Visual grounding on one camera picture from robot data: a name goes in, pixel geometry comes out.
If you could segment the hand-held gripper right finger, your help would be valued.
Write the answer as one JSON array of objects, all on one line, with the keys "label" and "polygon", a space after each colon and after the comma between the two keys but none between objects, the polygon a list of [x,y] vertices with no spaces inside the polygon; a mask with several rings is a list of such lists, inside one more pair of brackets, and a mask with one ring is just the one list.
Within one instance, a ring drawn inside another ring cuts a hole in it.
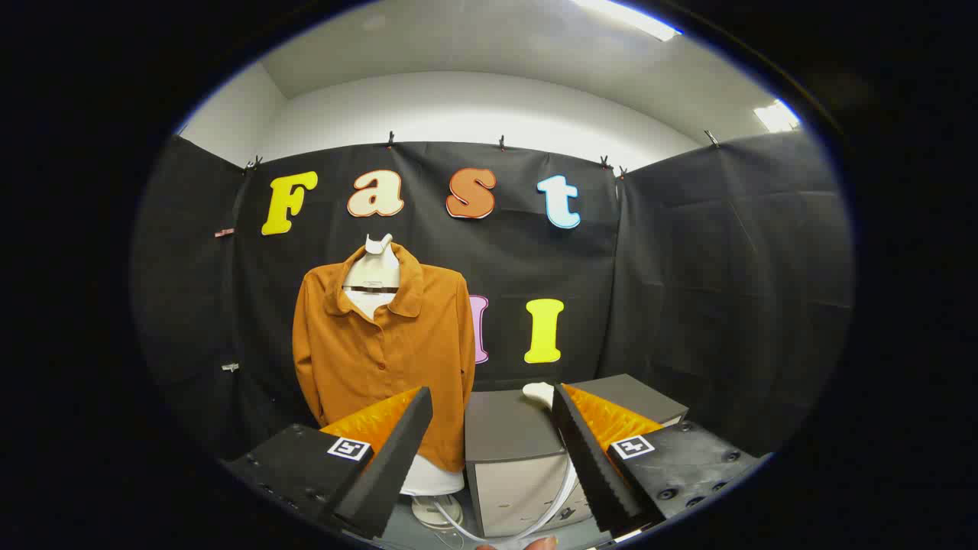
[{"label": "hand-held gripper right finger", "polygon": [[552,422],[598,528],[614,536],[688,516],[763,462],[697,422],[665,427],[570,384],[553,390]]}]

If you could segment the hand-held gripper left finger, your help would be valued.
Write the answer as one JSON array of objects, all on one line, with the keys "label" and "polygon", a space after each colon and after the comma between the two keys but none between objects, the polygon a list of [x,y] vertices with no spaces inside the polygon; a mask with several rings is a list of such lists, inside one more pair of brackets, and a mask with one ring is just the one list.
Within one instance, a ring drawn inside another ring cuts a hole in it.
[{"label": "hand-held gripper left finger", "polygon": [[415,387],[328,427],[289,425],[223,466],[283,511],[374,539],[387,528],[432,418],[429,388]]}]

